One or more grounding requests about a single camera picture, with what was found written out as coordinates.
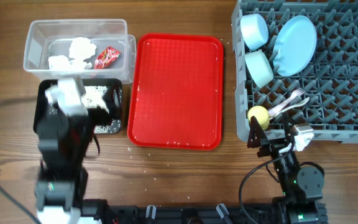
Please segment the red snack wrapper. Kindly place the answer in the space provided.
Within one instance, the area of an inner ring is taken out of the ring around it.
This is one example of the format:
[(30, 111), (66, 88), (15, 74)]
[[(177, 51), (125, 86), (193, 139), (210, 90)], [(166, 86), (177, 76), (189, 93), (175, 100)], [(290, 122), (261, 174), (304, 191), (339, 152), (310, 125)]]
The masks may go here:
[(109, 46), (106, 47), (96, 58), (94, 62), (94, 69), (103, 69), (108, 67), (113, 63), (119, 56), (121, 52), (115, 48)]

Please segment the mint green bowl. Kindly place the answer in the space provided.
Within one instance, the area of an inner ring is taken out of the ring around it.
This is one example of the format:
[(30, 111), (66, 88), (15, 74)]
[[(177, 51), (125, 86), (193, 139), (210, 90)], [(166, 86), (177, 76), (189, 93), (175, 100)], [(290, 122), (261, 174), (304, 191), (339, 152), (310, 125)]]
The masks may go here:
[(272, 68), (261, 50), (245, 54), (244, 59), (253, 81), (259, 88), (273, 80)]

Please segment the food scraps and rice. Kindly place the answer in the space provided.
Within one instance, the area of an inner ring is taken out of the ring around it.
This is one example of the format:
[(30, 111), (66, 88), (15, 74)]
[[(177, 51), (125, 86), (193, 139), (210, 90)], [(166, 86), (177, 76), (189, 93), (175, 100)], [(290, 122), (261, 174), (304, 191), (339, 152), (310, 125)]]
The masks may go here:
[[(103, 96), (107, 93), (106, 86), (85, 86), (86, 93), (81, 97), (82, 103), (87, 109), (100, 107), (107, 112), (107, 103), (103, 102)], [(121, 130), (121, 121), (112, 120), (109, 126), (98, 125), (94, 129), (95, 134), (117, 134)]]

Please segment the yellow plastic cup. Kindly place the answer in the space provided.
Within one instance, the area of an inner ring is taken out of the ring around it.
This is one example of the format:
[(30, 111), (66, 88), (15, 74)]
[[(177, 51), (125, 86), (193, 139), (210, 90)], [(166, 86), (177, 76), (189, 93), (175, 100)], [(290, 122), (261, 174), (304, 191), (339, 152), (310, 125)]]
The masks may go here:
[(253, 106), (247, 113), (248, 120), (255, 116), (263, 130), (266, 130), (270, 124), (268, 110), (263, 106)]

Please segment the light blue bowl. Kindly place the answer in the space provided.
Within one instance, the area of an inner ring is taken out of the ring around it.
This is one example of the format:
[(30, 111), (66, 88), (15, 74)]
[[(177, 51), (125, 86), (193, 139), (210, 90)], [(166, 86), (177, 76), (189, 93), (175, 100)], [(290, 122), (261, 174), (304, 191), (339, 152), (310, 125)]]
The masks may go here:
[(250, 50), (259, 49), (269, 39), (267, 23), (260, 14), (242, 16), (240, 28), (242, 38)]

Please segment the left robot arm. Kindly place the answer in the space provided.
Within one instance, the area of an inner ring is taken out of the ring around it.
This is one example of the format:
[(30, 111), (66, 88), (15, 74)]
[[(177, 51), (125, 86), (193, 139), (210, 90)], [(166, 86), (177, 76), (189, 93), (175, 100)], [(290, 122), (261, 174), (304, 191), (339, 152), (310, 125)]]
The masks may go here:
[(34, 131), (42, 154), (35, 186), (37, 218), (40, 223), (117, 223), (106, 200), (83, 198), (88, 172), (83, 159), (96, 126), (120, 120), (119, 103), (108, 110), (87, 109), (84, 115), (69, 117), (55, 105), (37, 103)]

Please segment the white plastic spoon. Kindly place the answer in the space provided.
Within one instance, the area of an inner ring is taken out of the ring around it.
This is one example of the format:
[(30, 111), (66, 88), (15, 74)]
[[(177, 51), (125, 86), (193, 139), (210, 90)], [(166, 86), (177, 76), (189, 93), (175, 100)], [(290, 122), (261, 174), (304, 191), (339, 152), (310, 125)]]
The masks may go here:
[(276, 117), (279, 116), (280, 114), (282, 114), (282, 113), (284, 113), (284, 112), (286, 112), (286, 111), (288, 111), (288, 110), (290, 110), (290, 109), (299, 108), (299, 107), (301, 107), (301, 106), (306, 105), (307, 102), (309, 102), (309, 100), (310, 100), (310, 97), (307, 97), (307, 98), (305, 98), (303, 101), (301, 101), (301, 102), (299, 102), (299, 103), (297, 103), (297, 104), (294, 104), (294, 105), (291, 105), (291, 106), (287, 106), (286, 108), (282, 109), (281, 111), (279, 111), (279, 112), (276, 113), (275, 115), (270, 116), (270, 120), (276, 118)]

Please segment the large light blue plate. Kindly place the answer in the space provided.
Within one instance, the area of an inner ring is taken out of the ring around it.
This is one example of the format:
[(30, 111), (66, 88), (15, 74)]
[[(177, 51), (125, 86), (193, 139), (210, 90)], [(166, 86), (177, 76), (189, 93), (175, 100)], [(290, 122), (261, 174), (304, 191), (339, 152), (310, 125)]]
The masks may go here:
[(302, 71), (311, 61), (317, 43), (314, 24), (306, 16), (295, 16), (284, 24), (273, 46), (273, 66), (289, 77)]

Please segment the white napkin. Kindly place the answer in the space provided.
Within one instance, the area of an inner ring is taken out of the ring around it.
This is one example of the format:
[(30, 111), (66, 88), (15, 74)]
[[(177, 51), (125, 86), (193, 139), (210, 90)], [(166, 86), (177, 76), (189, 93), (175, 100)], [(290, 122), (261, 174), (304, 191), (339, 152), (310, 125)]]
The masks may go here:
[(48, 58), (50, 70), (69, 71), (87, 70), (92, 68), (91, 62), (86, 62), (96, 54), (97, 46), (86, 37), (76, 37), (68, 49), (68, 56), (57, 55)]

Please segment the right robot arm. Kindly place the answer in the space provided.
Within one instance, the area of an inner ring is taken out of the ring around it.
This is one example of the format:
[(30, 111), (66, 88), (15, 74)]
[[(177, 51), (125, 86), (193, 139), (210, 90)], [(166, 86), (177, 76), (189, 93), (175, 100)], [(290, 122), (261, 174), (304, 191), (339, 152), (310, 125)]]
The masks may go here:
[(252, 218), (242, 203), (242, 188), (246, 180), (262, 167), (273, 165), (273, 176), (280, 184), (282, 196), (272, 200), (269, 214), (270, 223), (327, 223), (326, 206), (319, 203), (323, 197), (324, 169), (310, 161), (300, 163), (297, 151), (302, 151), (314, 138), (313, 128), (307, 123), (296, 124), (285, 114), (283, 138), (269, 139), (255, 116), (250, 119), (250, 133), (247, 147), (258, 148), (258, 157), (269, 156), (270, 160), (253, 168), (242, 180), (239, 187), (241, 210), (251, 223), (261, 218)]

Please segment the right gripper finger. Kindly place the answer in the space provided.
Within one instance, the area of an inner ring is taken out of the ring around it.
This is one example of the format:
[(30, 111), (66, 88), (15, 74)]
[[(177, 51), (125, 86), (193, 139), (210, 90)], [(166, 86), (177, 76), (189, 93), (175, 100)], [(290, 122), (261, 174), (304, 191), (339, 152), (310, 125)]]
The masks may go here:
[(294, 125), (296, 125), (295, 120), (292, 119), (287, 113), (284, 113), (282, 116), (282, 121), (285, 132), (285, 139), (288, 142), (294, 143), (294, 137), (291, 133), (291, 129), (294, 127)]
[(267, 141), (268, 138), (264, 130), (262, 129), (261, 125), (259, 124), (257, 118), (255, 116), (252, 116), (250, 119), (250, 132), (249, 132), (247, 147), (248, 148), (262, 147)]

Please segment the white plastic fork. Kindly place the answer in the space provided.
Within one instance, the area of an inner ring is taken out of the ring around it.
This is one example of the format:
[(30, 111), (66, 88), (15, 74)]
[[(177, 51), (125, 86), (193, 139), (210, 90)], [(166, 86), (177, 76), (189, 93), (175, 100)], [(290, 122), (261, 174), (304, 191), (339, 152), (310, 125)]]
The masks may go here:
[(283, 102), (279, 103), (277, 106), (274, 106), (272, 109), (268, 110), (269, 116), (270, 117), (275, 116), (278, 112), (280, 112), (282, 109), (284, 109), (284, 107), (286, 107), (287, 104), (289, 104), (291, 101), (293, 101), (297, 96), (301, 96), (304, 93), (305, 93), (305, 91), (302, 88), (292, 91), (289, 98), (287, 98)]

